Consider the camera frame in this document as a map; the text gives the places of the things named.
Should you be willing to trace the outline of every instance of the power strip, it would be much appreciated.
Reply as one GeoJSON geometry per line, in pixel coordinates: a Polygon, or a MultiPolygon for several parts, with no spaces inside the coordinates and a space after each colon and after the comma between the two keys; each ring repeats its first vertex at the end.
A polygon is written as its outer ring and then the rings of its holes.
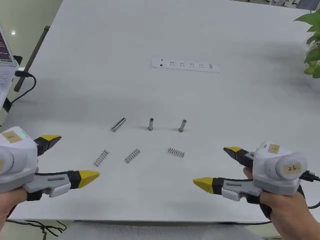
{"type": "Polygon", "coordinates": [[[220,73],[220,68],[217,65],[208,63],[206,61],[175,60],[173,58],[159,56],[154,56],[151,58],[151,67],[161,69],[220,73]]]}

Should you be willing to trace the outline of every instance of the metal rod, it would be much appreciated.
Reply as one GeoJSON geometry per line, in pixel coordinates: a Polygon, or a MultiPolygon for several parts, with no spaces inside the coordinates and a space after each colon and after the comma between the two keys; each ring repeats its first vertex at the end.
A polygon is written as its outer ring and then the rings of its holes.
{"type": "Polygon", "coordinates": [[[184,119],[184,120],[182,121],[182,123],[181,123],[180,128],[178,129],[178,131],[179,131],[180,133],[183,133],[184,128],[185,128],[185,126],[186,126],[186,123],[187,123],[187,120],[184,119]]]}
{"type": "Polygon", "coordinates": [[[116,125],[114,125],[112,128],[111,128],[111,131],[112,132],[116,132],[117,131],[117,129],[126,121],[127,119],[124,117],[124,118],[122,118],[120,121],[118,121],[117,123],[116,123],[116,125]]]}
{"type": "Polygon", "coordinates": [[[148,130],[152,131],[154,129],[154,119],[150,118],[148,130]]]}

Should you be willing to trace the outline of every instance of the paper sticker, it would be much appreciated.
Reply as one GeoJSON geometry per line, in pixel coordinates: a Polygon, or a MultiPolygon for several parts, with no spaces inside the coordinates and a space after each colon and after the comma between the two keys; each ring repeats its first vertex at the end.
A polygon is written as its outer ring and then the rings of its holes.
{"type": "Polygon", "coordinates": [[[4,168],[4,164],[5,164],[5,160],[4,159],[0,159],[0,172],[4,168]]]}
{"type": "Polygon", "coordinates": [[[269,149],[268,149],[268,152],[269,152],[269,153],[272,153],[272,154],[278,154],[278,153],[279,153],[279,149],[280,149],[280,146],[279,146],[279,145],[270,144],[269,149]]]}
{"type": "Polygon", "coordinates": [[[3,132],[2,135],[12,144],[22,140],[15,131],[3,132]]]}
{"type": "Polygon", "coordinates": [[[300,174],[301,173],[301,163],[297,162],[294,164],[284,165],[283,171],[285,174],[300,174]]]}

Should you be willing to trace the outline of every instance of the metal spring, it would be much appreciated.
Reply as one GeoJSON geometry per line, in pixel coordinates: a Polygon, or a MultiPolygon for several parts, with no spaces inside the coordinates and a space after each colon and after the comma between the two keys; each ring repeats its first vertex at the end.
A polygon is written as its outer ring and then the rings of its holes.
{"type": "Polygon", "coordinates": [[[127,156],[124,161],[128,164],[131,162],[131,160],[133,160],[138,154],[140,153],[140,150],[138,148],[136,148],[132,153],[129,154],[129,156],[127,156]]]}
{"type": "Polygon", "coordinates": [[[185,152],[179,151],[179,150],[177,150],[175,148],[172,148],[172,147],[169,147],[168,153],[176,155],[176,156],[178,156],[180,158],[183,158],[185,156],[185,152]]]}
{"type": "Polygon", "coordinates": [[[94,161],[93,165],[95,165],[96,167],[99,167],[100,164],[102,164],[102,162],[106,159],[108,154],[109,154],[109,151],[107,149],[103,150],[100,156],[94,161]]]}

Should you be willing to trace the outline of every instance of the floor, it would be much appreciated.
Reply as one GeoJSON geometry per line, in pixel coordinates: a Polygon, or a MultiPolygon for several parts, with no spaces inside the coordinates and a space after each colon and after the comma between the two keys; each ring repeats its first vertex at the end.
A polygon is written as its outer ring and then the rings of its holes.
{"type": "MultiPolygon", "coordinates": [[[[31,56],[45,26],[50,26],[63,0],[1,0],[0,2],[0,25],[10,45],[14,55],[23,57],[21,67],[24,67],[31,56]]],[[[256,4],[269,4],[266,0],[251,0],[256,4]]],[[[61,227],[56,221],[41,221],[45,225],[61,227]]],[[[251,231],[266,237],[273,238],[278,233],[271,224],[248,227],[251,231]]],[[[6,223],[0,232],[1,240],[43,239],[40,228],[32,226],[6,223]]],[[[55,239],[51,234],[47,234],[48,240],[55,239]]]]}

